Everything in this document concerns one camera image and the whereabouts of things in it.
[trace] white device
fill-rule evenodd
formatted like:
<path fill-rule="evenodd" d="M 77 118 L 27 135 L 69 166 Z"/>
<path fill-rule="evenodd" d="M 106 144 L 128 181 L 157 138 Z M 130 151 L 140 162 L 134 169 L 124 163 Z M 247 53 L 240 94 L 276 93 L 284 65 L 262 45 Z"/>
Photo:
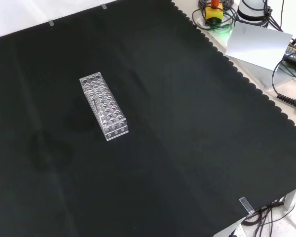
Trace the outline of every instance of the white device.
<path fill-rule="evenodd" d="M 267 5 L 270 7 L 271 1 L 267 1 Z M 263 0 L 240 0 L 239 7 L 238 7 L 238 17 L 244 23 L 248 24 L 260 24 L 260 26 L 266 26 L 267 22 L 263 22 L 263 18 L 265 18 L 265 11 L 264 9 L 264 2 Z"/>

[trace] paper sheet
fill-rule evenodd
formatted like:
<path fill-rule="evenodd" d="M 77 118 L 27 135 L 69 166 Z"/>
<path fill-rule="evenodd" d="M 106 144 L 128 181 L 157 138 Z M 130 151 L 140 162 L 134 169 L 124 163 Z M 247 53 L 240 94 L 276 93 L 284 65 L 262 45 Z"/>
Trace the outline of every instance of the paper sheet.
<path fill-rule="evenodd" d="M 291 38 L 284 32 L 236 22 L 226 55 L 273 71 Z"/>

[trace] table leg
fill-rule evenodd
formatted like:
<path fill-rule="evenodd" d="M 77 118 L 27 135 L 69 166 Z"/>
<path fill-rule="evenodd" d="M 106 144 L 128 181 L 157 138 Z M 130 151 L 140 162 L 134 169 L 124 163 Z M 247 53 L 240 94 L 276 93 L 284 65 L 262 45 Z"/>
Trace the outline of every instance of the table leg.
<path fill-rule="evenodd" d="M 291 210 L 296 203 L 296 189 L 286 195 L 284 208 L 288 211 Z"/>

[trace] black tablecloth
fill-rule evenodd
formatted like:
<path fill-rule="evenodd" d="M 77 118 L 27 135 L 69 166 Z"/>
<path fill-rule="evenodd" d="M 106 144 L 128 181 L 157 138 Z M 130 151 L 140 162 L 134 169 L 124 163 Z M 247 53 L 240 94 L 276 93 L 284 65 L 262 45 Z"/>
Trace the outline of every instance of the black tablecloth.
<path fill-rule="evenodd" d="M 107 142 L 79 78 L 130 132 Z M 0 237 L 209 237 L 296 188 L 296 127 L 167 0 L 0 38 Z"/>

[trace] white paper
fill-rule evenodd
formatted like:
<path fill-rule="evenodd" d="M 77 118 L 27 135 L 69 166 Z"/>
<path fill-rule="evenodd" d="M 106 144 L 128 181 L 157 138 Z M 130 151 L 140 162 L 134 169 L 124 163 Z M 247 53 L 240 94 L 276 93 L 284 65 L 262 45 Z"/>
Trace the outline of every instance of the white paper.
<path fill-rule="evenodd" d="M 274 70 L 282 60 L 292 35 L 236 22 L 226 55 Z"/>
<path fill-rule="evenodd" d="M 114 0 L 0 0 L 0 37 Z"/>

